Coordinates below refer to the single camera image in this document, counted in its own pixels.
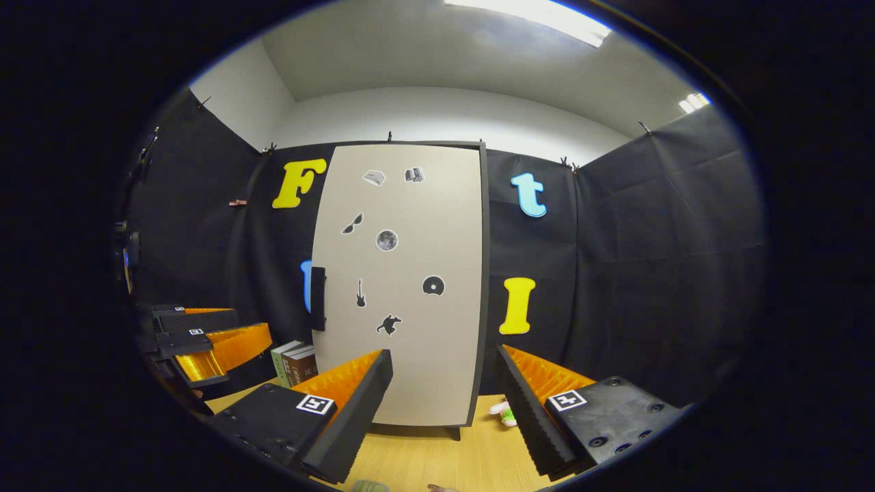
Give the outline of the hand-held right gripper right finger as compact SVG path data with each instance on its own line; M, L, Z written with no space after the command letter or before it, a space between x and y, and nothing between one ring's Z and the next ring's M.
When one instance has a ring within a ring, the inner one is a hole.
M507 344L495 361L535 469L553 482L618 460L688 410L623 377L594 381Z

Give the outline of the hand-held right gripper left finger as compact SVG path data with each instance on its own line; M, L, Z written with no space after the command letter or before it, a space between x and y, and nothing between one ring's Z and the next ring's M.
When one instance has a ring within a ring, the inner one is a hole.
M394 376L381 349L284 388L265 383L209 418L210 429L290 476L344 482Z

